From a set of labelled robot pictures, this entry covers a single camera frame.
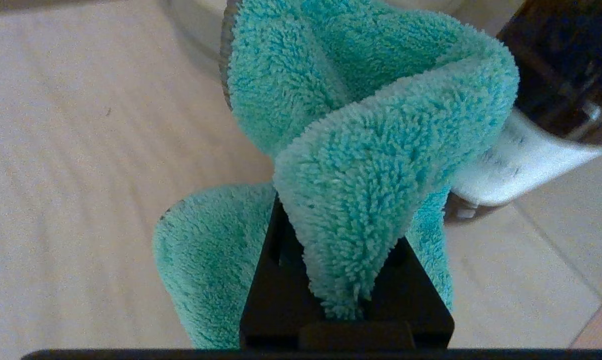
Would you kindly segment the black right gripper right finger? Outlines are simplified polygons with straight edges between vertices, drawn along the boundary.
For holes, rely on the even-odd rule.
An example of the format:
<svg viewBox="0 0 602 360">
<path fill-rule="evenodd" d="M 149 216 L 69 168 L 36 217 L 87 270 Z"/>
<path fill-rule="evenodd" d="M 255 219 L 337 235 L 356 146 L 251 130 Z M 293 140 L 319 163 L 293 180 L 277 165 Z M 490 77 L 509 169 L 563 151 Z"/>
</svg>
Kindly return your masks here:
<svg viewBox="0 0 602 360">
<path fill-rule="evenodd" d="M 405 237 L 398 239 L 375 279 L 366 320 L 410 326 L 418 349 L 446 349 L 455 322 Z"/>
</svg>

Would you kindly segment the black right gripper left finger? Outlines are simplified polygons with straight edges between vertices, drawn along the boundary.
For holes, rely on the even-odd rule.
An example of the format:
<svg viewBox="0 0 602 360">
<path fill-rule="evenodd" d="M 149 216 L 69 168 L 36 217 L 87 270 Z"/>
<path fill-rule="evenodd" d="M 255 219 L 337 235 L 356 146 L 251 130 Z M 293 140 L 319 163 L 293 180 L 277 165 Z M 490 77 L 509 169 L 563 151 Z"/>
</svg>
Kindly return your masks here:
<svg viewBox="0 0 602 360">
<path fill-rule="evenodd" d="M 309 290 L 303 253 L 283 204 L 275 198 L 240 319 L 243 350 L 301 350 L 302 329 L 325 318 Z"/>
</svg>

